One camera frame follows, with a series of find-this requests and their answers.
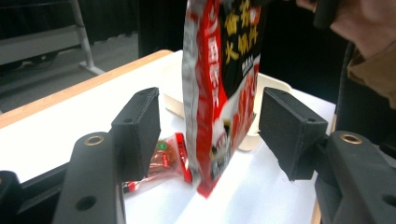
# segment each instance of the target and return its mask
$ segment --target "white tabletop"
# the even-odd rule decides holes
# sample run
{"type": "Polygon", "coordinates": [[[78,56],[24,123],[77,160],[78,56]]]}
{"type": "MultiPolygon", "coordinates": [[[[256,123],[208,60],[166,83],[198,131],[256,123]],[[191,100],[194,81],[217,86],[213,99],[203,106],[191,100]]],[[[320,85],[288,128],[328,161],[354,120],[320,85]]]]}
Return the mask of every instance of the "white tabletop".
{"type": "MultiPolygon", "coordinates": [[[[161,137],[184,132],[183,119],[164,108],[161,96],[162,70],[181,57],[182,51],[167,55],[0,129],[0,170],[24,182],[68,162],[81,136],[108,132],[134,93],[150,87],[160,87],[161,137]]],[[[332,122],[334,104],[296,90],[291,94],[332,122]]],[[[126,194],[127,222],[310,223],[314,179],[289,182],[261,141],[253,151],[235,152],[209,199],[179,178],[126,194]]]]}

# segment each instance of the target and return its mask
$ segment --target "wooden table edge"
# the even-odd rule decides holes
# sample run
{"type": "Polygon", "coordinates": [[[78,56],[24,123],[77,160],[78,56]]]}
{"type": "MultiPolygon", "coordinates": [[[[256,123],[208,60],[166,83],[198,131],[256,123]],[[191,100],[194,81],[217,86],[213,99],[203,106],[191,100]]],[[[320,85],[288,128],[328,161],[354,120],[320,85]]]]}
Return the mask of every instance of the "wooden table edge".
{"type": "Polygon", "coordinates": [[[320,224],[321,213],[318,204],[318,199],[315,199],[314,211],[312,212],[311,224],[320,224]]]}
{"type": "Polygon", "coordinates": [[[47,109],[53,105],[57,105],[60,102],[63,102],[67,99],[70,99],[76,95],[83,93],[84,91],[93,89],[103,83],[108,82],[111,79],[120,77],[130,71],[133,71],[143,65],[158,60],[161,57],[164,57],[171,53],[173,53],[173,51],[171,50],[167,50],[167,49],[159,50],[146,57],[143,57],[131,63],[127,63],[118,68],[115,68],[102,75],[90,78],[86,81],[80,82],[62,91],[55,92],[49,96],[33,101],[32,103],[29,103],[27,105],[23,105],[13,110],[10,110],[7,113],[0,115],[0,129],[7,127],[8,125],[15,123],[21,119],[25,119],[29,116],[32,116],[33,114],[40,112],[44,109],[47,109]]]}

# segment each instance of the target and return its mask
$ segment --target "red snack bag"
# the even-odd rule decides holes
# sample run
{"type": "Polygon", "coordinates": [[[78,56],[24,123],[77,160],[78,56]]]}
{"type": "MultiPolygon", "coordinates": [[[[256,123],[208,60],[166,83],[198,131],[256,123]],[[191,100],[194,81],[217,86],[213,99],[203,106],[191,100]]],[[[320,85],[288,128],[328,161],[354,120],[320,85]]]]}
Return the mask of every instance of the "red snack bag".
{"type": "Polygon", "coordinates": [[[183,133],[175,133],[157,142],[148,169],[148,176],[140,181],[128,181],[122,185],[123,192],[151,189],[163,181],[183,176],[184,181],[191,182],[188,158],[183,133]]]}
{"type": "Polygon", "coordinates": [[[182,62],[193,182],[208,197],[253,121],[264,12],[249,0],[189,0],[182,62]]]}

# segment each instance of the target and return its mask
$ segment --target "metal bolt hole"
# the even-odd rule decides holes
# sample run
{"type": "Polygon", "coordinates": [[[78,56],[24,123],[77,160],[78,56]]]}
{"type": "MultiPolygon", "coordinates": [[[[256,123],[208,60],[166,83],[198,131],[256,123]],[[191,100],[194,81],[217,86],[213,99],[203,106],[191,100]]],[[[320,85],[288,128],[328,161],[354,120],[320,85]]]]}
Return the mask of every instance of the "metal bolt hole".
{"type": "Polygon", "coordinates": [[[78,211],[86,211],[92,208],[96,204],[96,198],[93,196],[87,196],[78,200],[76,208],[78,211]]]}
{"type": "Polygon", "coordinates": [[[382,200],[384,200],[384,202],[386,202],[387,204],[389,204],[393,207],[396,207],[396,197],[395,196],[387,194],[382,197],[382,200]]]}
{"type": "Polygon", "coordinates": [[[92,136],[87,138],[84,143],[87,146],[95,146],[101,144],[103,141],[105,141],[103,136],[92,136]]]}
{"type": "Polygon", "coordinates": [[[348,142],[350,144],[361,144],[362,141],[359,137],[354,136],[352,134],[342,134],[341,139],[343,139],[345,142],[348,142]]]}

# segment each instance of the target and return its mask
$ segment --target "small red packet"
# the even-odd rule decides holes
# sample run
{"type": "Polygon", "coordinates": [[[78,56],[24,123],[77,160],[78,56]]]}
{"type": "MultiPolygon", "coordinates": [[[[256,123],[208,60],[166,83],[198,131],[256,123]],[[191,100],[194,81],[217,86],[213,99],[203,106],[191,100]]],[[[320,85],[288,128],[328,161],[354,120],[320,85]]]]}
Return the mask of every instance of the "small red packet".
{"type": "Polygon", "coordinates": [[[183,176],[185,182],[191,183],[183,133],[175,133],[159,140],[151,157],[148,176],[140,181],[124,182],[123,192],[151,189],[176,176],[183,176]]]}

